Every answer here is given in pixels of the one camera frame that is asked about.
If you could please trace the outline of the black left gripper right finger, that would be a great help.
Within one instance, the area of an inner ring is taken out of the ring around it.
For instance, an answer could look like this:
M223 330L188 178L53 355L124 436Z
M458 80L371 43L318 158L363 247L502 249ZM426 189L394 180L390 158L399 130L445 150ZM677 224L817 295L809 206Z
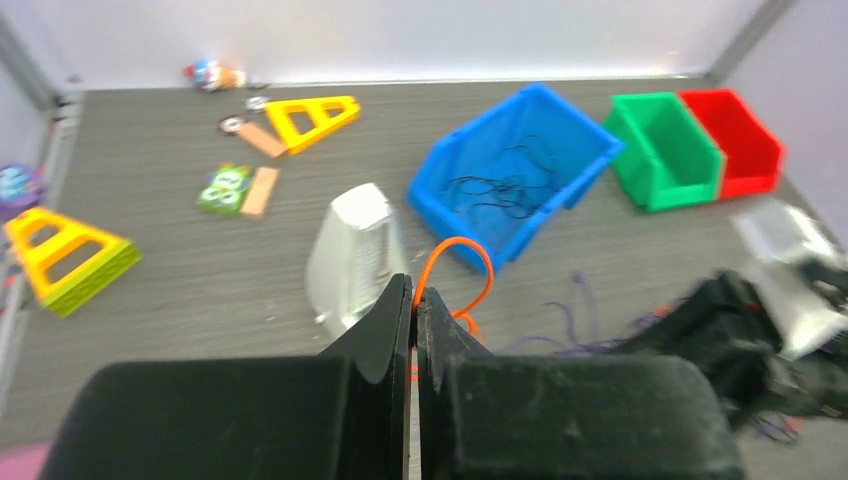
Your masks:
M426 479L742 479L708 381L668 356L500 356L416 305Z

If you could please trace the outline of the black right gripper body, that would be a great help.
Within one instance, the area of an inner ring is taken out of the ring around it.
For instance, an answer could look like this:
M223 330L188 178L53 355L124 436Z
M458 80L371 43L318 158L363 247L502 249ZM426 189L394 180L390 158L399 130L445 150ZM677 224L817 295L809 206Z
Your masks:
M845 420L846 334L835 334L798 360L779 356L787 344L754 284L724 270L616 351L693 363L734 431L763 412Z

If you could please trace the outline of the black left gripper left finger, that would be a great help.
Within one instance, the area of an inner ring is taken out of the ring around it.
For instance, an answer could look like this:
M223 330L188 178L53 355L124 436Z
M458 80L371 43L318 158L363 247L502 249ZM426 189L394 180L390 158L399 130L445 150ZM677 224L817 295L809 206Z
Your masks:
M411 280L316 355L121 362L79 392L44 479L404 479Z

